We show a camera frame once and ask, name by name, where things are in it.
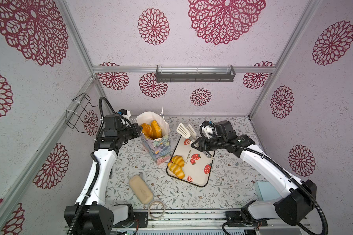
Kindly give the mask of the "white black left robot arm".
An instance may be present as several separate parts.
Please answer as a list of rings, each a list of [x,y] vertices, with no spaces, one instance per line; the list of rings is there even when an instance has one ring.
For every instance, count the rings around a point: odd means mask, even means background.
[[[64,211],[69,235],[109,235],[114,226],[131,225],[135,220],[131,204],[119,204],[111,210],[105,206],[105,196],[120,148],[140,137],[142,127],[130,122],[128,110],[114,111],[105,97],[99,99],[99,110],[102,122],[90,154],[89,175],[75,204]]]

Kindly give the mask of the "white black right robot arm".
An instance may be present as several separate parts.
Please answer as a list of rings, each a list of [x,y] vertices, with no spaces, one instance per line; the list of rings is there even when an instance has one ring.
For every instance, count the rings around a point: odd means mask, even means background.
[[[191,147],[206,157],[212,158],[211,151],[225,149],[238,159],[247,162],[257,170],[276,189],[280,197],[268,201],[251,201],[239,210],[239,215],[227,218],[222,225],[223,232],[228,234],[227,226],[260,227],[271,219],[281,219],[290,226],[298,226],[307,234],[313,231],[301,221],[313,209],[316,209],[322,223],[321,234],[328,234],[327,218],[316,201],[317,186],[311,181],[303,181],[285,170],[267,156],[261,148],[247,135],[238,136],[227,120],[213,123],[204,121],[196,133],[191,125],[180,123],[176,131],[191,141]]]

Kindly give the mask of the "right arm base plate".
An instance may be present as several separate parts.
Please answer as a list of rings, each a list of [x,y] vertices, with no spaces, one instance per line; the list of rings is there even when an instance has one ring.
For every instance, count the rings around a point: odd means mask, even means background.
[[[267,220],[254,219],[245,211],[234,210],[225,212],[227,224],[229,227],[261,227],[267,226]]]

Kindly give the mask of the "floral white paper bag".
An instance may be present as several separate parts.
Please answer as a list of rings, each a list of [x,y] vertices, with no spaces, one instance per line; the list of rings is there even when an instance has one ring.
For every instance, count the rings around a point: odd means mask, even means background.
[[[143,123],[151,125],[153,120],[156,120],[162,129],[162,137],[159,139],[148,140],[144,137],[141,132],[141,141],[148,153],[157,165],[167,162],[171,159],[171,140],[170,133],[171,129],[169,123],[165,120],[163,111],[160,114],[148,111],[144,112],[133,119],[136,123],[141,126]]]

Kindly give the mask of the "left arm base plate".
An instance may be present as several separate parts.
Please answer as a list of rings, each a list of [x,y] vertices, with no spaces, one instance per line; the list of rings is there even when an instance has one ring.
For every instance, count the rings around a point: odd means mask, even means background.
[[[149,222],[149,213],[146,211],[135,211],[132,218],[128,221],[119,222],[115,228],[147,228]]]

